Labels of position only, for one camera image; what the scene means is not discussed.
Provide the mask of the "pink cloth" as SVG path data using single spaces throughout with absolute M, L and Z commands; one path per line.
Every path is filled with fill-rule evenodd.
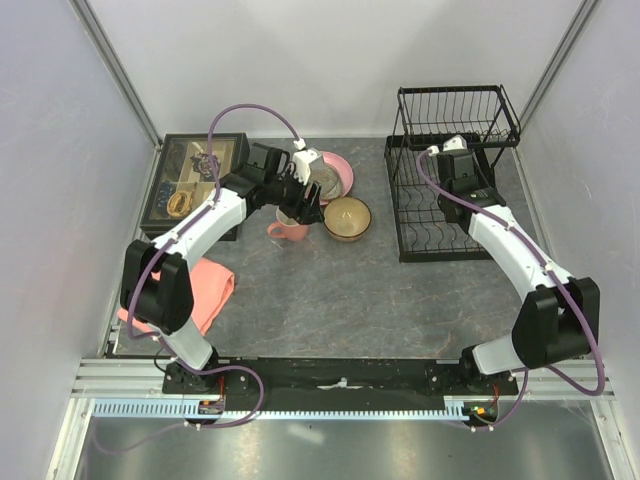
M 201 258 L 190 272 L 190 281 L 194 297 L 191 317 L 205 335 L 231 297 L 235 275 L 225 266 Z

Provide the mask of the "pink plate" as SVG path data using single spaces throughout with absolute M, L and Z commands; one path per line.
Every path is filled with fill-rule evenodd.
M 351 165 L 343 157 L 332 152 L 324 151 L 323 158 L 325 165 L 333 166 L 340 173 L 342 179 L 347 184 L 348 194 L 354 183 L 354 173 Z

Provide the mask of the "black framed display box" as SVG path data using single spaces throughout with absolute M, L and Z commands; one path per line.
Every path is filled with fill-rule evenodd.
M 215 189 L 207 156 L 207 134 L 166 134 L 140 229 L 149 239 L 176 227 Z M 246 133 L 213 134 L 213 154 L 220 177 L 240 166 L 249 155 Z

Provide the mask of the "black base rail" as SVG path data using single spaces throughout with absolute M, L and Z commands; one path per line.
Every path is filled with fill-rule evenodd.
M 446 397 L 519 393 L 507 373 L 469 376 L 456 360 L 222 357 L 216 366 L 257 373 L 263 412 L 440 410 Z

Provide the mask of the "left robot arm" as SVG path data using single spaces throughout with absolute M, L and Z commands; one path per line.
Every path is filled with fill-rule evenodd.
M 220 174 L 214 155 L 208 159 L 214 190 L 169 232 L 127 247 L 120 290 L 129 337 L 140 337 L 136 322 L 147 325 L 146 336 L 171 354 L 198 393 L 215 389 L 220 371 L 214 347 L 192 318 L 195 265 L 225 233 L 266 205 L 301 225 L 323 219 L 321 187 L 312 178 L 325 164 L 318 150 L 299 147 L 287 154 L 254 144 L 248 160 L 226 175 Z

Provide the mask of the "pink mug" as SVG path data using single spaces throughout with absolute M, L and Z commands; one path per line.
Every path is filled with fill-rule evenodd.
M 269 225 L 267 234 L 274 239 L 302 241 L 309 230 L 308 225 L 302 225 L 286 216 L 280 209 L 276 210 L 276 221 Z

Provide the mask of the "brown patterned bowl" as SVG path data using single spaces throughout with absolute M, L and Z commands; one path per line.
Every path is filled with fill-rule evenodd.
M 355 242 L 370 228 L 372 213 L 368 205 L 354 197 L 340 197 L 324 209 L 324 226 L 335 240 Z

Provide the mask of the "grey glass plate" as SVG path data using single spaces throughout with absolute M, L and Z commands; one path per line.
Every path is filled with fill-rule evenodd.
M 324 165 L 315 170 L 312 181 L 320 187 L 320 200 L 328 203 L 347 194 L 347 184 L 340 173 L 331 165 Z

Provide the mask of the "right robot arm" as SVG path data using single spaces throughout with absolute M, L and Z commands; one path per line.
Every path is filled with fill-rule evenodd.
M 484 182 L 468 150 L 429 150 L 438 169 L 438 202 L 445 218 L 458 224 L 502 269 L 521 299 L 511 331 L 463 352 L 458 381 L 467 392 L 483 392 L 494 374 L 548 368 L 589 396 L 605 387 L 597 350 L 600 290 L 590 278 L 578 279 L 555 263 L 521 228 L 504 198 Z M 596 384 L 588 388 L 557 368 L 557 363 L 591 354 Z

